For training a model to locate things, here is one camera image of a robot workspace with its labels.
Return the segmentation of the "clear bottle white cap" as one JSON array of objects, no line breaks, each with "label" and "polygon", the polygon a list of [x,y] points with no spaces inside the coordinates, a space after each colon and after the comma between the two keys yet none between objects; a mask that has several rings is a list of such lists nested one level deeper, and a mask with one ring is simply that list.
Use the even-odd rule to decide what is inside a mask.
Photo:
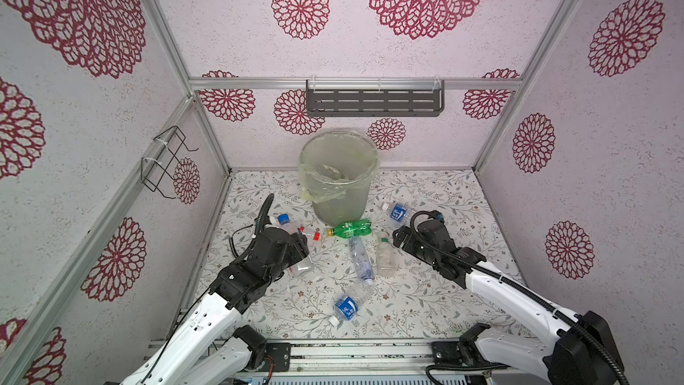
[{"label": "clear bottle white cap", "polygon": [[377,241],[376,258],[378,274],[384,278],[392,278],[397,272],[394,250],[389,234],[382,233]]}]

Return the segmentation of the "clear bottle blue cap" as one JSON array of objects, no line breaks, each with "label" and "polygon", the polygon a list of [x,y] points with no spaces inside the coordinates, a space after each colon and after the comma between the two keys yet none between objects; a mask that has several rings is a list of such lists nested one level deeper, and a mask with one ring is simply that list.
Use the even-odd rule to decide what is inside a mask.
[{"label": "clear bottle blue cap", "polygon": [[314,265],[309,257],[310,250],[306,236],[301,232],[300,226],[288,214],[281,214],[277,219],[280,228],[290,236],[290,249],[288,251],[290,274],[293,277],[301,277],[313,272]]}]

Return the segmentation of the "clear crushed water bottle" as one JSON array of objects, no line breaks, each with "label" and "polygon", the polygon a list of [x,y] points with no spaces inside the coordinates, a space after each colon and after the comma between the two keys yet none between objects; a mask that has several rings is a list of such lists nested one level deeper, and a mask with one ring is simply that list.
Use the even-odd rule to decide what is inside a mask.
[{"label": "clear crushed water bottle", "polygon": [[371,259],[360,237],[353,237],[348,243],[351,260],[359,280],[373,284],[375,274]]}]

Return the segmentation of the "bottle blue label white cap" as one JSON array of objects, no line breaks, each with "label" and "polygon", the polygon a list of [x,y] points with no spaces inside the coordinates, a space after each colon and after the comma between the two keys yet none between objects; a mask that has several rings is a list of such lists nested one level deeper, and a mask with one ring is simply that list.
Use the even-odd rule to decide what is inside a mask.
[{"label": "bottle blue label white cap", "polygon": [[356,317],[360,308],[368,302],[373,294],[373,281],[363,280],[351,285],[333,304],[333,314],[329,323],[334,327]]}]

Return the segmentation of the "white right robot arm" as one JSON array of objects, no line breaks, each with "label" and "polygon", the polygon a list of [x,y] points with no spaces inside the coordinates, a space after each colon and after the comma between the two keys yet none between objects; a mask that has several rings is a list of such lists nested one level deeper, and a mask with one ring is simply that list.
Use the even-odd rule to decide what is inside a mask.
[{"label": "white right robot arm", "polygon": [[487,376],[515,369],[550,384],[626,384],[625,365],[607,321],[559,306],[504,274],[478,251],[456,246],[445,222],[432,211],[392,233],[392,244],[430,265],[448,281],[486,299],[523,324],[531,339],[477,323],[455,342],[433,348],[434,372]]}]

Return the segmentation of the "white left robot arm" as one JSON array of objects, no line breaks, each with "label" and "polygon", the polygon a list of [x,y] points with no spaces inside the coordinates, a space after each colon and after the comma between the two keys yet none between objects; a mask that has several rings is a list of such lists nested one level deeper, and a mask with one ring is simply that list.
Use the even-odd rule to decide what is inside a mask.
[{"label": "white left robot arm", "polygon": [[265,338],[249,326],[212,356],[201,359],[227,329],[261,299],[269,286],[289,267],[309,255],[307,238],[267,226],[253,235],[249,247],[202,294],[170,339],[125,384],[219,384],[246,367],[255,369],[264,359]]}]

